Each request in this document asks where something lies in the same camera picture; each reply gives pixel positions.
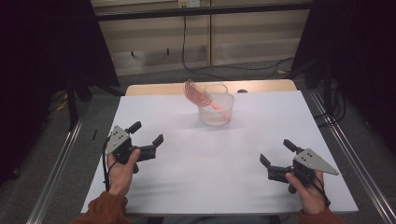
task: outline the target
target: table surface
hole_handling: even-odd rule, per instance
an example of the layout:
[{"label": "table surface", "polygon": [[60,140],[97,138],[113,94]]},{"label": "table surface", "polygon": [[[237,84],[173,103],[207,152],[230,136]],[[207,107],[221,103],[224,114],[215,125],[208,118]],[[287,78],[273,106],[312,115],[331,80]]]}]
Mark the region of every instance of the table surface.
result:
[{"label": "table surface", "polygon": [[[157,158],[138,163],[140,171],[126,196],[130,199],[127,213],[220,216],[298,212],[298,195],[289,194],[287,184],[268,180],[259,161],[262,153],[273,165],[291,165],[293,153],[282,145],[284,138],[315,149],[338,170],[304,97],[291,81],[223,83],[231,93],[240,89],[251,93],[234,94],[233,118],[221,127],[209,127],[198,119],[196,106],[182,95],[182,83],[149,85],[154,87],[154,95],[137,91],[144,86],[132,86],[127,95],[134,96],[121,98],[113,126],[141,121],[142,129],[132,136],[137,146],[147,145],[159,133],[164,137]],[[158,95],[159,89],[166,88],[168,95]],[[358,210],[341,175],[325,175],[325,179],[334,212]],[[82,213],[102,192],[102,182],[99,161]]]}]

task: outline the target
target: finger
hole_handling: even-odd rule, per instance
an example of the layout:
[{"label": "finger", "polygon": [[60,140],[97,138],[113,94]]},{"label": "finger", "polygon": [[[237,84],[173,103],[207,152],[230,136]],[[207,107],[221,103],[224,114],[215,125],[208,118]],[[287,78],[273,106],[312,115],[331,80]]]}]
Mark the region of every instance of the finger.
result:
[{"label": "finger", "polygon": [[316,184],[320,184],[319,187],[323,187],[323,188],[324,188],[323,172],[321,172],[321,171],[315,171],[315,176],[316,176],[318,179],[315,179],[314,182],[315,182]]},{"label": "finger", "polygon": [[112,165],[116,161],[116,158],[114,157],[113,153],[107,156],[107,167]]},{"label": "finger", "polygon": [[294,174],[287,173],[287,174],[285,174],[285,177],[286,177],[286,179],[288,179],[289,183],[292,186],[294,186],[295,189],[297,189],[297,191],[299,191],[300,193],[306,192],[306,188]]},{"label": "finger", "polygon": [[139,156],[140,156],[140,149],[137,148],[131,153],[131,155],[129,156],[128,162],[125,164],[125,166],[128,170],[132,171],[134,169],[134,165],[137,163]]}]

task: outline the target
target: transparent container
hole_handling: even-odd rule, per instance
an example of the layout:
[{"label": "transparent container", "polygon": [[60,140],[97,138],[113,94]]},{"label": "transparent container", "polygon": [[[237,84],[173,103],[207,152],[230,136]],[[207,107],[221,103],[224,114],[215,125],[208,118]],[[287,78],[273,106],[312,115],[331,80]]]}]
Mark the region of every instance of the transparent container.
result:
[{"label": "transparent container", "polygon": [[233,114],[233,96],[228,93],[227,87],[222,83],[210,83],[205,87],[220,85],[225,92],[209,92],[212,103],[204,107],[198,107],[200,120],[211,126],[221,126],[228,123]]}]

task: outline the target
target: human hand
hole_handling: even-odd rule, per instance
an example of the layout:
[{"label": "human hand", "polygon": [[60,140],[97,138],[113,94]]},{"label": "human hand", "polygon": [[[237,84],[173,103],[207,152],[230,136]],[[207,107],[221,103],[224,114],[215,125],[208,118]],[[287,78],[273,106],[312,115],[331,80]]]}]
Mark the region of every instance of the human hand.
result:
[{"label": "human hand", "polygon": [[128,162],[123,165],[116,162],[116,158],[113,154],[107,156],[107,167],[111,167],[109,170],[110,177],[110,190],[109,194],[120,195],[125,197],[128,193],[132,183],[132,175],[134,173],[134,165],[139,159],[140,149],[135,149],[129,156]]},{"label": "human hand", "polygon": [[[315,176],[318,179],[315,178],[314,183],[323,190],[323,173],[315,171]],[[305,214],[315,215],[326,209],[323,196],[312,185],[305,187],[300,182],[300,180],[292,173],[287,173],[286,178],[288,179],[289,183],[297,189],[300,195],[301,205]]]}]

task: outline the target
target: black cable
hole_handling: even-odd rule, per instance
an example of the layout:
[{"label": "black cable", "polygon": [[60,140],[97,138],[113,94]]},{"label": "black cable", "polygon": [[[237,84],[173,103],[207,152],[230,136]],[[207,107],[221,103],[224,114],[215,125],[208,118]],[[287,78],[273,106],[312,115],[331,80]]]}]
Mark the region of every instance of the black cable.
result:
[{"label": "black cable", "polygon": [[324,200],[324,204],[326,205],[326,207],[329,207],[331,202],[329,201],[329,198],[326,196],[325,190],[324,190],[324,186],[323,183],[317,178],[318,182],[320,183],[320,185],[323,187],[322,189],[320,187],[318,187],[317,184],[315,184],[314,181],[312,181],[310,178],[308,178],[306,175],[304,175],[303,173],[301,173],[299,170],[294,169],[293,172],[299,173],[299,176],[302,176],[306,181],[308,181],[312,187],[314,187],[322,196],[323,196],[323,200]]},{"label": "black cable", "polygon": [[107,173],[108,173],[109,175],[110,175],[110,170],[111,170],[111,168],[113,168],[113,166],[114,166],[116,163],[117,163],[117,162],[114,161],[113,164],[111,164],[111,166],[108,167]]},{"label": "black cable", "polygon": [[107,146],[107,142],[110,140],[110,137],[108,137],[105,141],[105,143],[103,144],[103,150],[102,150],[102,164],[103,164],[103,174],[105,175],[105,186],[106,186],[106,191],[110,190],[110,180],[108,178],[108,173],[110,171],[107,171],[106,168],[106,146]]},{"label": "black cable", "polygon": [[[346,36],[347,36],[347,32],[349,31],[349,26],[350,26],[350,23],[351,23],[351,21],[352,21],[352,17],[353,17],[353,14],[355,13],[355,10],[356,10],[356,8],[357,8],[357,0],[354,0],[353,1],[353,5],[352,5],[352,9],[351,9],[351,12],[350,12],[350,14],[349,14],[349,16],[348,16],[348,19],[347,19],[347,22],[346,22],[346,29],[344,30],[344,32],[337,32],[337,33],[343,33],[342,34],[342,36],[341,36],[341,40],[339,41],[340,43],[341,42],[343,42],[344,40],[345,40],[345,38],[346,38]],[[352,67],[352,65],[353,65],[353,63],[356,61],[356,58],[355,58],[355,60],[349,65],[349,68],[350,67]],[[320,124],[319,125],[319,128],[320,127],[324,127],[324,126],[326,126],[326,125],[333,125],[334,123],[337,123],[337,122],[339,122],[339,121],[341,121],[343,118],[344,118],[344,116],[345,116],[345,114],[346,114],[346,112],[347,112],[347,108],[346,108],[346,102],[345,102],[345,97],[344,97],[344,94],[343,93],[341,93],[342,94],[342,97],[343,97],[343,100],[344,100],[344,102],[343,102],[343,104],[344,104],[344,112],[343,112],[343,115],[341,116],[341,118],[340,119],[334,119],[333,121],[329,121],[329,122],[325,122],[325,123],[323,123],[323,124]],[[324,115],[326,115],[326,114],[322,114],[322,115],[317,115],[317,116],[314,116],[314,118],[315,119],[317,119],[317,118],[319,118],[319,117],[321,117],[321,116],[324,116]]]},{"label": "black cable", "polygon": [[324,127],[324,126],[334,125],[335,123],[340,122],[345,117],[345,115],[347,113],[347,103],[346,103],[345,95],[342,92],[341,92],[341,98],[343,99],[343,114],[341,115],[341,117],[337,118],[339,115],[339,113],[338,113],[337,116],[334,117],[332,120],[329,120],[329,121],[326,121],[325,123],[319,124],[318,125],[319,128]]},{"label": "black cable", "polygon": [[260,70],[265,70],[265,69],[269,69],[269,68],[273,68],[274,67],[275,70],[273,71],[273,73],[271,75],[269,75],[268,77],[264,77],[263,78],[263,79],[267,79],[269,77],[272,77],[275,74],[277,67],[281,63],[283,63],[285,61],[288,61],[288,60],[294,59],[293,57],[289,57],[289,58],[283,59],[283,60],[281,60],[278,63],[275,63],[273,65],[266,66],[266,67],[260,67],[260,68],[244,68],[244,67],[237,67],[237,66],[230,66],[230,65],[213,65],[213,66],[205,66],[205,67],[202,67],[202,68],[190,69],[189,67],[187,67],[186,62],[185,62],[185,45],[186,45],[186,31],[187,31],[186,19],[187,19],[187,17],[183,17],[183,18],[184,18],[184,32],[183,32],[183,46],[182,46],[182,50],[181,50],[181,62],[183,64],[183,67],[187,71],[189,71],[191,73],[194,73],[194,74],[197,74],[197,75],[206,75],[206,76],[211,76],[211,77],[217,77],[217,78],[220,78],[220,79],[225,79],[225,80],[232,81],[231,79],[229,79],[227,77],[219,77],[219,76],[216,76],[216,75],[213,75],[213,74],[202,73],[202,72],[199,72],[199,71],[202,71],[202,70],[205,70],[205,69],[208,69],[208,68],[231,68],[231,69],[240,69],[240,70],[248,70],[248,71],[260,71]]},{"label": "black cable", "polygon": [[340,89],[337,87],[337,89],[335,90],[335,94],[334,97],[332,99],[332,101],[334,102],[334,105],[332,107],[332,111],[334,111],[335,109],[337,109],[337,112],[335,114],[335,118],[338,118],[338,116],[341,113],[341,106],[340,106],[340,101],[338,100],[338,93],[340,92]]},{"label": "black cable", "polygon": [[[323,82],[322,83],[319,83],[318,84],[319,86],[321,86],[321,87],[324,87],[324,84],[323,84]],[[334,110],[335,109],[338,109],[338,111],[337,111],[337,116],[338,116],[338,114],[340,113],[340,104],[339,104],[339,101],[338,101],[338,91],[339,91],[339,88],[337,87],[337,88],[335,88],[335,89],[332,89],[332,91],[334,91],[335,90],[335,94],[334,94],[334,97],[332,98],[332,101],[333,101],[333,105],[332,105],[332,112],[334,112]],[[314,119],[319,119],[319,118],[321,118],[321,117],[323,117],[323,116],[326,116],[327,115],[327,113],[322,113],[322,114],[319,114],[319,115],[314,115],[313,117],[314,117]]]}]

